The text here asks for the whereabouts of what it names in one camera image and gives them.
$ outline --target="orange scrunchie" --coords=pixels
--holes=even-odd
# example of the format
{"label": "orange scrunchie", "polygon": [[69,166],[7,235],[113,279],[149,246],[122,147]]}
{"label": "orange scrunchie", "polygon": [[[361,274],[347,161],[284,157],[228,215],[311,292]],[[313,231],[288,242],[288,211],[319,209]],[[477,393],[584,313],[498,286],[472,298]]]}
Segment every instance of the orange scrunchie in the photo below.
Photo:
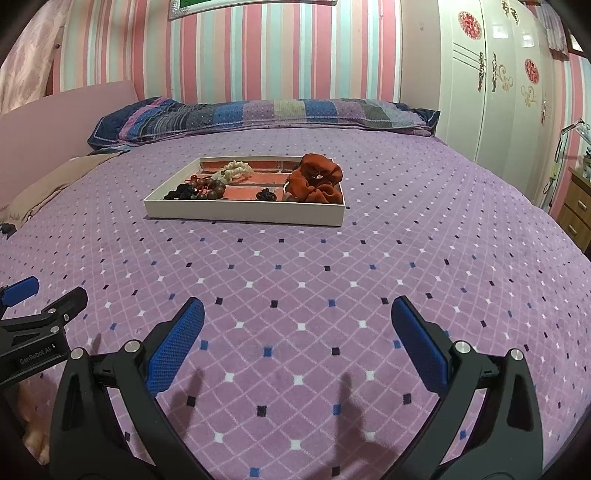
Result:
{"label": "orange scrunchie", "polygon": [[343,171],[336,163],[323,155],[308,153],[288,177],[286,190],[299,202],[343,203],[343,195],[335,189],[342,180]]}

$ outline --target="screw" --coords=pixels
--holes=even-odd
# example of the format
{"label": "screw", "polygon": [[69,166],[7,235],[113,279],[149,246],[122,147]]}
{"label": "screw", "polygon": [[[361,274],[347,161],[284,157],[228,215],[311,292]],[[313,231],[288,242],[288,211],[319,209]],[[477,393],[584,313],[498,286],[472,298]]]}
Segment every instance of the screw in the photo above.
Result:
{"label": "screw", "polygon": [[84,349],[83,348],[74,348],[72,350],[72,353],[70,354],[70,356],[74,359],[74,360],[78,360],[80,358],[82,358],[82,355],[84,355]]}
{"label": "screw", "polygon": [[125,351],[128,353],[135,353],[139,350],[140,343],[137,340],[130,340],[125,344]]}
{"label": "screw", "polygon": [[513,360],[523,360],[523,352],[521,350],[519,350],[518,348],[514,348],[511,351],[511,356],[513,357]]}
{"label": "screw", "polygon": [[458,343],[456,343],[456,350],[460,353],[468,353],[470,350],[472,350],[472,347],[468,342],[460,340]]}

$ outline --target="white wardrobe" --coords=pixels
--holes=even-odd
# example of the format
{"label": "white wardrobe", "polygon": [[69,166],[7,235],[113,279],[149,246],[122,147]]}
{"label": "white wardrobe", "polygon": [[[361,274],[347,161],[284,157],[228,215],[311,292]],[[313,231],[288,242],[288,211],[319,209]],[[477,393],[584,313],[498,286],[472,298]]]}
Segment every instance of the white wardrobe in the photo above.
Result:
{"label": "white wardrobe", "polygon": [[520,2],[402,0],[401,101],[441,110],[439,138],[537,196],[550,158],[554,67],[545,30]]}

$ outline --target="diamond pattern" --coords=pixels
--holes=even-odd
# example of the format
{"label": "diamond pattern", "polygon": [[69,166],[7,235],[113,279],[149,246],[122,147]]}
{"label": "diamond pattern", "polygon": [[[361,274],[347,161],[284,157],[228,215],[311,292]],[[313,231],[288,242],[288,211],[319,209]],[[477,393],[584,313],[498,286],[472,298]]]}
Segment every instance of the diamond pattern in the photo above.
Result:
{"label": "diamond pattern", "polygon": [[[145,218],[141,200],[199,155],[306,151],[343,167],[350,208],[339,229]],[[116,351],[188,297],[204,303],[200,337],[157,398],[215,478],[379,478],[436,401],[392,328],[399,295],[479,352],[523,346],[548,461],[588,405],[590,270],[550,217],[436,140],[323,128],[138,147],[60,193],[0,249],[3,284],[31,274],[41,283],[8,317],[84,285],[72,347]],[[29,380],[49,398],[42,415],[62,369]],[[112,399],[147,459],[121,396]]]}

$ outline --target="red floral decal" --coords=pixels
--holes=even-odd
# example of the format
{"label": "red floral decal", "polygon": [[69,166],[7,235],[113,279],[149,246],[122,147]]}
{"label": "red floral decal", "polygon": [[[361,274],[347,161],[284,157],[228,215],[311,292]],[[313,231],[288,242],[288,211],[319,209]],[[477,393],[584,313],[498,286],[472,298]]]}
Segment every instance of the red floral decal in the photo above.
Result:
{"label": "red floral decal", "polygon": [[538,67],[535,66],[533,60],[527,59],[525,61],[525,72],[527,73],[531,83],[538,83],[540,81],[540,72],[538,71]]}
{"label": "red floral decal", "polygon": [[482,38],[482,29],[474,15],[468,12],[460,12],[457,19],[462,26],[462,30],[468,37],[472,40],[480,40]]}

